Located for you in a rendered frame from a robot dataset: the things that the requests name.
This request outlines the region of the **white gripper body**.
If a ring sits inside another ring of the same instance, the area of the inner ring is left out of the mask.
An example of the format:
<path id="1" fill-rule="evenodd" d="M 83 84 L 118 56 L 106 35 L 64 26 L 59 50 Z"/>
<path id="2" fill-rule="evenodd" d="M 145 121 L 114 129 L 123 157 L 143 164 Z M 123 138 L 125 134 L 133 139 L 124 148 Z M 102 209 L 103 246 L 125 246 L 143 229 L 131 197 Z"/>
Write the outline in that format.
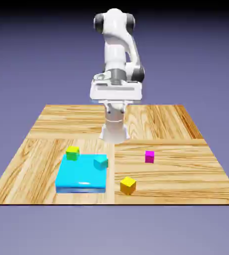
<path id="1" fill-rule="evenodd" d="M 112 85 L 110 80 L 92 80 L 90 98 L 94 101 L 140 101 L 142 84 L 122 80 L 121 85 Z"/>

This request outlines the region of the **small teal cube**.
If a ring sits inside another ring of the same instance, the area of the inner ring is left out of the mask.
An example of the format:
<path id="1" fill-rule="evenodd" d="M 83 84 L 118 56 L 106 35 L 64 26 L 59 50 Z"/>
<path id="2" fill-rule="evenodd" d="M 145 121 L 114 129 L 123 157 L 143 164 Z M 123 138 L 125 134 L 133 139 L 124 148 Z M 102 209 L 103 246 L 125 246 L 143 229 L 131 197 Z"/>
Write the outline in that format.
<path id="1" fill-rule="evenodd" d="M 98 170 L 104 170 L 108 168 L 109 160 L 106 154 L 98 154 L 94 157 L 94 167 Z"/>

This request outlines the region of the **large cyan box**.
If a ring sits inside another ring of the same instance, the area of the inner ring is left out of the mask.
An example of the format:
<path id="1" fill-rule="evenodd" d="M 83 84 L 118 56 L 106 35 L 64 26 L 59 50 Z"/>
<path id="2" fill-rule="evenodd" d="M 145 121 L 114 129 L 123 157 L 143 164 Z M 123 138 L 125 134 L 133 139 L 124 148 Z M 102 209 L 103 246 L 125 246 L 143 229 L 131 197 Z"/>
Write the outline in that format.
<path id="1" fill-rule="evenodd" d="M 107 169 L 94 167 L 96 154 L 81 154 L 76 161 L 63 155 L 55 180 L 57 193 L 105 193 Z"/>

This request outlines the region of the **small magenta cube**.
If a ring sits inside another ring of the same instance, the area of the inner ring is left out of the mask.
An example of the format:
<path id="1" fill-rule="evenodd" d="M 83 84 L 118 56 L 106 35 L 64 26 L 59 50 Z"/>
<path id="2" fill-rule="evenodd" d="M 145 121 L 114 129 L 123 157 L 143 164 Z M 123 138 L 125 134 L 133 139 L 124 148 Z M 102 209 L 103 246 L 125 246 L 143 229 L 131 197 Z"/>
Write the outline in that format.
<path id="1" fill-rule="evenodd" d="M 154 151 L 145 151 L 145 163 L 154 163 Z"/>

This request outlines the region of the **small lime green cube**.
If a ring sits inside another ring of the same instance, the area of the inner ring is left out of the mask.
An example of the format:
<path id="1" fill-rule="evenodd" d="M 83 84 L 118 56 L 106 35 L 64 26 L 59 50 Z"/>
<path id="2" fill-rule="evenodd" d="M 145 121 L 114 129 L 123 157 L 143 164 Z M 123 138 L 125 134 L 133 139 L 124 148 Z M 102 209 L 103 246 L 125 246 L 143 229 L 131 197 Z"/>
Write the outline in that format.
<path id="1" fill-rule="evenodd" d="M 76 161 L 79 158 L 80 149 L 78 146 L 69 146 L 66 149 L 66 158 L 70 161 Z"/>

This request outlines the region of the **small yellow cube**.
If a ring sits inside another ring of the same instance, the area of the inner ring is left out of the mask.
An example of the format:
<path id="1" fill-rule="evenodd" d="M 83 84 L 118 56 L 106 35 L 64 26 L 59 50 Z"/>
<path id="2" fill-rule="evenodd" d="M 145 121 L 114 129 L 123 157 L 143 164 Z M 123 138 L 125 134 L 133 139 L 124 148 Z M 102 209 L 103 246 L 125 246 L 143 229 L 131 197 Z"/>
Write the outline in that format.
<path id="1" fill-rule="evenodd" d="M 126 176 L 120 181 L 120 191 L 125 195 L 131 195 L 136 190 L 136 180 Z"/>

